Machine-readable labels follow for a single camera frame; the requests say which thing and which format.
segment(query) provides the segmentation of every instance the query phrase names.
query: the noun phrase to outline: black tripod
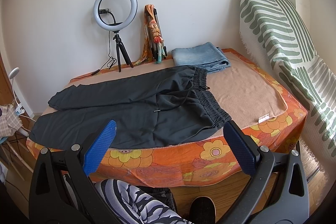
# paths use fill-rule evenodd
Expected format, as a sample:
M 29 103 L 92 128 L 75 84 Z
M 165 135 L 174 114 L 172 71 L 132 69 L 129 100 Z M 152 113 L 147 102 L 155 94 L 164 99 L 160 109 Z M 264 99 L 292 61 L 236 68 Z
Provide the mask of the black tripod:
M 113 37 L 113 40 L 115 40 L 115 43 L 116 43 L 119 72 L 121 72 L 120 52 L 119 52 L 119 50 L 121 51 L 121 54 L 123 55 L 126 64 L 130 65 L 130 67 L 133 68 L 133 64 L 132 64 L 132 62 L 131 62 L 128 54 L 127 54 L 127 51 L 125 49 L 125 46 L 124 46 L 123 42 L 121 41 L 121 38 L 120 38 L 120 36 L 118 34 L 119 31 L 115 31 L 114 33 L 115 33 L 115 36 Z

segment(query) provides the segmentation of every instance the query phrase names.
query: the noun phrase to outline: light blue jeans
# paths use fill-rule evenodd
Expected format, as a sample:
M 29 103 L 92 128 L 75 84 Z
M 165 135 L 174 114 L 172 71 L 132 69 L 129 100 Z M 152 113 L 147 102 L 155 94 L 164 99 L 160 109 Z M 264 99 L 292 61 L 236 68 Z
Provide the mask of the light blue jeans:
M 171 53 L 175 66 L 191 65 L 206 69 L 208 73 L 218 72 L 231 66 L 221 49 L 216 48 L 211 42 L 192 48 L 176 48 Z

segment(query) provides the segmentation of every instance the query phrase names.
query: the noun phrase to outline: shoe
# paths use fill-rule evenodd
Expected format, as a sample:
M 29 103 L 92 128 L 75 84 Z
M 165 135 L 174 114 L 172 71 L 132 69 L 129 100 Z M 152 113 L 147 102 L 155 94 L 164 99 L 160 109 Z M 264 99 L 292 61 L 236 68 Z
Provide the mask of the shoe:
M 177 213 L 177 206 L 173 196 L 173 193 L 169 188 L 152 188 L 147 186 L 136 186 L 140 190 L 143 190 L 145 193 L 149 194 L 153 198 L 162 202 L 164 205 L 168 206 Z
M 190 206 L 189 221 L 195 224 L 215 224 L 216 208 L 212 199 L 207 196 L 196 198 Z

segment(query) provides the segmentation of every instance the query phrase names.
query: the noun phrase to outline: green striped blanket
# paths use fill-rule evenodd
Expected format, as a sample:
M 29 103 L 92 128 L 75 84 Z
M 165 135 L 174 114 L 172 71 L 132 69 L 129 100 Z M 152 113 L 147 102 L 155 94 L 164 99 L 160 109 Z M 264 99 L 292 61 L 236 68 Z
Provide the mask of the green striped blanket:
M 325 168 L 336 162 L 336 77 L 288 0 L 240 0 L 243 43 L 308 110 L 302 138 Z

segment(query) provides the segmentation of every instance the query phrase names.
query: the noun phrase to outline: black pants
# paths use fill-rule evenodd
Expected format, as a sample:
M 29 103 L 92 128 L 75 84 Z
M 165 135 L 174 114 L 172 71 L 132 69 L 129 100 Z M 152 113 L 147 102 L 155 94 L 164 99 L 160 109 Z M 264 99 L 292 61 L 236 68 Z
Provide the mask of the black pants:
M 111 148 L 164 147 L 208 138 L 231 117 L 207 91 L 205 69 L 178 66 L 92 85 L 53 96 L 57 112 L 41 116 L 29 138 L 68 149 L 106 120 L 117 123 Z

